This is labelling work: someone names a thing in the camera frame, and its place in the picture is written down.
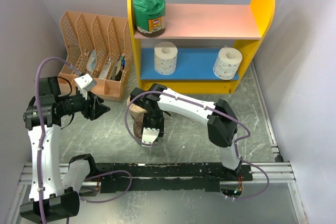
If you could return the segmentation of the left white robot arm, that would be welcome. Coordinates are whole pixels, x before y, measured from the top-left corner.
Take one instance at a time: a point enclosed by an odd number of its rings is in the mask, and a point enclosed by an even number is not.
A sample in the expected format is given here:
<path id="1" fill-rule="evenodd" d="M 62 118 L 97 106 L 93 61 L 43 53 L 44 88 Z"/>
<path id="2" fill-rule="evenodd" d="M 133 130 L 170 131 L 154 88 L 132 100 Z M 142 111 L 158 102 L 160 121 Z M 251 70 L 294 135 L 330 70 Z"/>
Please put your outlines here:
<path id="1" fill-rule="evenodd" d="M 32 97 L 23 115 L 32 148 L 32 187 L 29 201 L 20 206 L 19 213 L 34 223 L 76 216 L 82 183 L 93 181 L 98 175 L 91 154 L 73 157 L 66 175 L 60 175 L 62 117 L 80 112 L 93 121 L 110 110 L 102 98 L 91 92 L 97 83 L 89 74 L 75 78 L 75 84 L 75 95 L 61 95 L 58 77 L 41 78 L 38 97 Z"/>

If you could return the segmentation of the white floral toilet paper roll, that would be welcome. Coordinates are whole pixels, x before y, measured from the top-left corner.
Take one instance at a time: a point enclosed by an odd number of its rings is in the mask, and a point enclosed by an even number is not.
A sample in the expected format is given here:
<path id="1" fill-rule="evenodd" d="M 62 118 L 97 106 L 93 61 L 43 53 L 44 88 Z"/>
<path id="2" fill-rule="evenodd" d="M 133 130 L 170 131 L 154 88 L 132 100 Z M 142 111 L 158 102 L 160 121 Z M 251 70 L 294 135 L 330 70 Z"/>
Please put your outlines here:
<path id="1" fill-rule="evenodd" d="M 242 53 L 232 47 L 223 47 L 216 58 L 213 73 L 222 80 L 231 80 L 242 62 Z"/>

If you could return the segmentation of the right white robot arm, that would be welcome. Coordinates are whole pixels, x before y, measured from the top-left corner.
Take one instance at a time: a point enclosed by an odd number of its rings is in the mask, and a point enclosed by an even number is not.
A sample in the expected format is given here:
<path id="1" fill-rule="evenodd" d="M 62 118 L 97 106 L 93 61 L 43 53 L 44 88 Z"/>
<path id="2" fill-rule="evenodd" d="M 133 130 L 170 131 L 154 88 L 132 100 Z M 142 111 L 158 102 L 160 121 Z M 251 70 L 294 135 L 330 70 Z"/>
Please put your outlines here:
<path id="1" fill-rule="evenodd" d="M 206 126 L 209 141 L 220 149 L 223 176 L 230 181 L 240 176 L 242 162 L 234 145 L 238 131 L 237 117 L 225 100 L 201 101 L 155 83 L 148 91 L 134 88 L 130 101 L 145 109 L 142 136 L 137 140 L 140 145 L 154 146 L 164 135 L 163 114 L 174 112 Z"/>

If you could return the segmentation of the white dotted toilet paper roll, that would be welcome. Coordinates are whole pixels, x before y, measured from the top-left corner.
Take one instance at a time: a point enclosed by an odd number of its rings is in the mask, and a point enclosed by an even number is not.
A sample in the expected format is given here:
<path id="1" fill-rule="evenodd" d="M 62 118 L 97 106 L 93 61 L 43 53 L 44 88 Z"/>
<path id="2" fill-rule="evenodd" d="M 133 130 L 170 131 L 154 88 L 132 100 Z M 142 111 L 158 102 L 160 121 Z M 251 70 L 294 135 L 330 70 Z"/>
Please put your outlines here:
<path id="1" fill-rule="evenodd" d="M 171 75 L 177 64 L 178 49 L 172 43 L 163 41 L 154 47 L 154 69 L 162 75 Z"/>

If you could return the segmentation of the brown green paper roll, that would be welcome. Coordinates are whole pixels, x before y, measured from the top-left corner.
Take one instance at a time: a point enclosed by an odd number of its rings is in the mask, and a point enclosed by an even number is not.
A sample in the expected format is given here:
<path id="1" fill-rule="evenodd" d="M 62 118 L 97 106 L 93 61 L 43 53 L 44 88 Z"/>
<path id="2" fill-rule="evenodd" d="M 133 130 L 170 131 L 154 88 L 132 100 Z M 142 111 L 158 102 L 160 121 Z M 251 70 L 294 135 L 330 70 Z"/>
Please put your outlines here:
<path id="1" fill-rule="evenodd" d="M 141 138 L 142 138 L 142 122 L 143 122 L 144 114 L 138 116 L 133 123 L 133 133 L 134 137 L 136 138 L 136 142 L 141 145 Z"/>

